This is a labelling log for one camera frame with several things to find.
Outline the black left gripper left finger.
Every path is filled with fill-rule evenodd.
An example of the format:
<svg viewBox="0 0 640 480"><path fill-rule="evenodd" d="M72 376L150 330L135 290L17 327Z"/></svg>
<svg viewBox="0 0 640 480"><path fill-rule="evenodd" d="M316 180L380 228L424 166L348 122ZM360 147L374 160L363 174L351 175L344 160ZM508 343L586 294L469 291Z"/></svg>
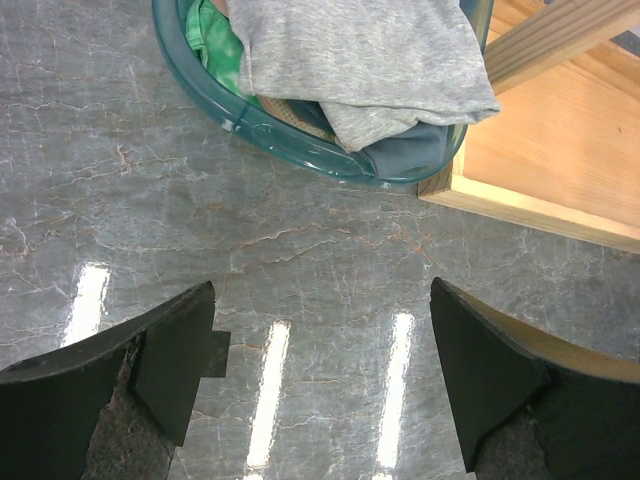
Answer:
<svg viewBox="0 0 640 480"><path fill-rule="evenodd" d="M165 479L210 361L205 282L1 371L4 479Z"/></svg>

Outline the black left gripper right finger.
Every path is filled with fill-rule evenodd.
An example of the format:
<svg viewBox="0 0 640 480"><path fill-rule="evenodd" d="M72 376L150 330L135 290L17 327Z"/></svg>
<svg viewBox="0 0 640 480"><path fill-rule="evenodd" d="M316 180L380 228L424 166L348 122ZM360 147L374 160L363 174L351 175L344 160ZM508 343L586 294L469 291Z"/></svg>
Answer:
<svg viewBox="0 0 640 480"><path fill-rule="evenodd" d="M638 363L562 340L441 278L430 311L467 472L638 478Z"/></svg>

